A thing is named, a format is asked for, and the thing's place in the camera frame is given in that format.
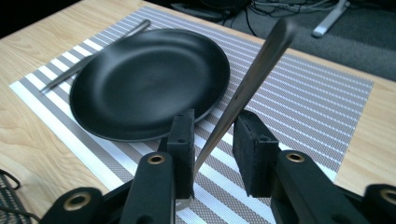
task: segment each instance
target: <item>metal utensil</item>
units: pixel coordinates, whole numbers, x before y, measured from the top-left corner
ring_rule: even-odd
[[[280,19],[260,49],[247,74],[238,86],[233,98],[224,110],[212,134],[209,135],[194,166],[194,175],[215,148],[222,136],[231,127],[239,113],[245,108],[256,90],[268,77],[280,57],[289,47],[296,33],[296,24],[288,19]]]
[[[131,30],[130,32],[126,33],[125,35],[123,35],[118,40],[114,41],[113,43],[109,44],[108,46],[114,45],[115,43],[118,43],[119,41],[121,41],[122,39],[124,39],[124,38],[126,38],[128,36],[135,35],[137,33],[142,32],[147,27],[149,27],[150,24],[151,24],[151,21],[149,21],[149,20],[141,21],[133,30]],[[85,65],[87,65],[93,59],[94,55],[95,54],[87,56],[87,57],[81,59],[78,63],[74,64],[71,68],[69,68],[69,70],[65,71],[60,76],[58,76],[55,79],[53,79],[49,84],[47,84],[43,89],[41,89],[41,92],[49,90],[52,87],[54,87],[54,86],[58,85],[59,83],[63,82],[65,79],[73,76],[76,72],[78,72],[83,67],[85,67]]]

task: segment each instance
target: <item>striped placemat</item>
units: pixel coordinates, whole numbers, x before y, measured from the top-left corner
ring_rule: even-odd
[[[196,125],[197,153],[261,47],[158,9],[142,7],[11,84],[12,90],[109,189],[132,179],[140,158],[156,151],[159,141],[113,142],[81,129],[69,106],[73,77],[46,94],[39,90],[143,19],[151,20],[149,29],[179,28],[206,35],[219,44],[230,61],[228,90],[219,105]],[[310,155],[334,180],[372,87],[369,80],[286,53],[247,109],[263,120],[282,143],[282,149],[293,148]],[[275,223],[268,199],[247,197],[233,159],[232,141],[233,128],[202,166],[194,183],[196,199],[189,208],[177,212],[177,223]]]

